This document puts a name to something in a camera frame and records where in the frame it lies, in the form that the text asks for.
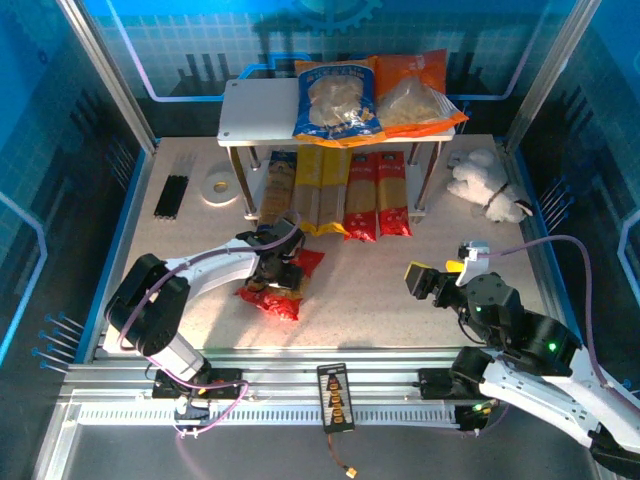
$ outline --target table surface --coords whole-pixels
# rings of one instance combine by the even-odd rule
[[[326,252],[316,270],[298,322],[267,317],[234,296],[242,282],[233,282],[201,295],[187,305],[180,333],[196,348],[208,347],[447,347],[469,345],[451,311],[411,297],[404,284],[410,261],[444,269],[455,258],[458,244],[487,240],[493,251],[521,244],[520,227],[494,224],[471,215],[471,204],[446,190],[451,172],[446,160],[453,150],[495,149],[490,135],[457,135],[446,144],[428,191],[430,207],[413,225],[414,236],[382,237],[375,244],[343,240],[341,235],[309,238],[307,248]],[[153,211],[167,175],[177,158],[196,155],[178,217],[157,220]],[[268,158],[268,148],[258,149]],[[428,160],[420,151],[419,161]],[[248,165],[248,157],[243,158]],[[160,143],[140,218],[129,251],[128,271],[145,253],[159,258],[191,255],[226,243],[251,229],[243,219],[238,197],[225,207],[212,207],[200,187],[212,170],[230,170],[215,138],[165,138]],[[526,252],[493,260],[491,269],[517,288],[525,308],[543,311],[542,300]],[[117,332],[109,327],[104,348],[119,352]]]
[[[297,78],[229,80],[224,91],[218,144],[221,147],[299,145],[291,135],[298,116]],[[383,143],[447,142],[455,130]]]

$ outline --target blue snack bag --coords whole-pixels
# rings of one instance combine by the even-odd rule
[[[300,89],[293,136],[324,147],[371,145],[386,136],[373,103],[375,57],[320,63],[296,62]]]

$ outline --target tape roll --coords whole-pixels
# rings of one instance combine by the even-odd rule
[[[229,205],[239,194],[238,181],[231,172],[212,173],[202,182],[202,197],[215,207]]]

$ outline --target speckled countertop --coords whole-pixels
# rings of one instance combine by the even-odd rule
[[[267,317],[234,296],[241,282],[201,295],[187,305],[180,333],[196,348],[208,347],[447,347],[470,342],[460,333],[451,311],[435,309],[430,300],[411,297],[404,284],[407,265],[417,260],[444,269],[464,240],[487,240],[493,251],[523,242],[520,228],[493,224],[471,216],[471,204],[446,191],[451,172],[449,152],[456,149],[495,149],[490,135],[459,135],[443,149],[428,190],[429,212],[412,225],[412,238],[382,237],[376,244],[345,242],[341,235],[308,238],[306,247],[326,252],[305,293],[298,322]],[[404,149],[409,144],[385,146]],[[268,150],[258,150],[268,158]],[[160,221],[153,211],[175,159],[192,153],[196,162],[174,221]],[[420,161],[426,161],[423,148]],[[159,258],[191,255],[229,241],[251,229],[243,219],[243,201],[215,208],[200,187],[215,169],[229,170],[226,151],[215,138],[165,138],[160,143],[138,220],[126,271],[140,255]],[[543,311],[527,253],[493,260],[492,270],[520,291],[525,308]],[[109,327],[105,350],[116,352],[117,332]]]

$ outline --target snack bag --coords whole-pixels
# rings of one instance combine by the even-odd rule
[[[320,213],[322,155],[322,147],[316,145],[298,147],[298,166],[293,188],[292,208],[300,214],[300,229],[314,235],[317,233]]]
[[[351,159],[344,226],[347,238],[376,241],[377,153],[356,153]]]
[[[378,153],[378,221],[380,235],[412,236],[402,152]]]
[[[236,295],[269,315],[281,320],[297,321],[302,295],[311,281],[311,275],[323,258],[322,252],[301,249],[298,256],[291,260],[291,263],[304,270],[304,277],[297,290],[266,287],[263,290],[252,291],[252,286],[247,285],[239,288]]]
[[[293,136],[325,147],[370,145],[385,139],[373,105],[373,67],[367,60],[296,62],[300,89]]]
[[[346,235],[344,206],[347,198],[351,149],[324,148],[323,150],[322,189],[316,235],[325,233]]]
[[[447,51],[376,57],[376,111],[387,137],[424,137],[469,118],[445,96]]]
[[[271,152],[267,183],[258,217],[259,230],[272,226],[280,215],[289,210],[295,175],[295,152]]]

